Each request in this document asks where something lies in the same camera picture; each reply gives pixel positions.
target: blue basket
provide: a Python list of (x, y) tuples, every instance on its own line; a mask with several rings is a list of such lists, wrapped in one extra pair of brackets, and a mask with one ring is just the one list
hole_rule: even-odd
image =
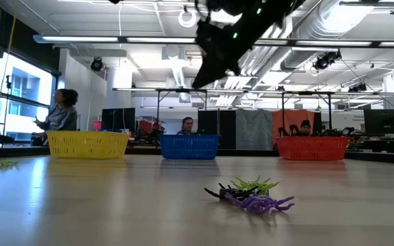
[(214, 160), (218, 135), (161, 135), (162, 156), (166, 159)]

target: wooden table surface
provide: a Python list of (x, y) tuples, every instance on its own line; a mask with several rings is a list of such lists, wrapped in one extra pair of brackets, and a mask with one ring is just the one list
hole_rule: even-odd
[[(218, 157), (19, 159), (0, 170), (0, 245), (394, 246), (394, 164)], [(295, 206), (264, 217), (218, 202), (236, 176), (281, 183)]]

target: purple toy spider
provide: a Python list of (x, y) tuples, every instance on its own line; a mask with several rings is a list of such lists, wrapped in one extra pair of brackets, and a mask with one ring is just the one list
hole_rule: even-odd
[(244, 201), (235, 199), (229, 193), (227, 193), (225, 197), (238, 205), (240, 208), (246, 208), (249, 213), (255, 212), (257, 215), (263, 215), (269, 212), (272, 208), (275, 208), (279, 211), (286, 211), (294, 206), (293, 203), (290, 203), (287, 206), (281, 206), (285, 202), (294, 199), (294, 197), (287, 197), (283, 200), (273, 200), (269, 196), (265, 195), (252, 195)]

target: black toy spider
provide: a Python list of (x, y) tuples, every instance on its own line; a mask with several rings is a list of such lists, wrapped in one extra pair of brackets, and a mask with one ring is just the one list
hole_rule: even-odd
[(220, 184), (220, 183), (218, 183), (218, 184), (221, 187), (218, 194), (213, 191), (210, 191), (206, 188), (205, 188), (205, 191), (220, 200), (227, 200), (225, 196), (227, 193), (229, 193), (235, 199), (237, 199), (239, 201), (244, 201), (246, 198), (248, 198), (250, 195), (253, 194), (254, 190), (258, 189), (258, 187), (253, 187), (250, 190), (242, 191), (240, 189), (232, 188), (230, 185), (228, 185), (227, 186), (228, 188), (226, 189), (226, 187), (224, 187), (222, 184)]

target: red basket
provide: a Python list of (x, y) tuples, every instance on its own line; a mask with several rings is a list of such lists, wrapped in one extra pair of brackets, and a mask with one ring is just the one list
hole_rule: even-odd
[(278, 137), (280, 157), (295, 161), (340, 161), (349, 137)]
[(94, 120), (94, 130), (101, 130), (101, 120)]

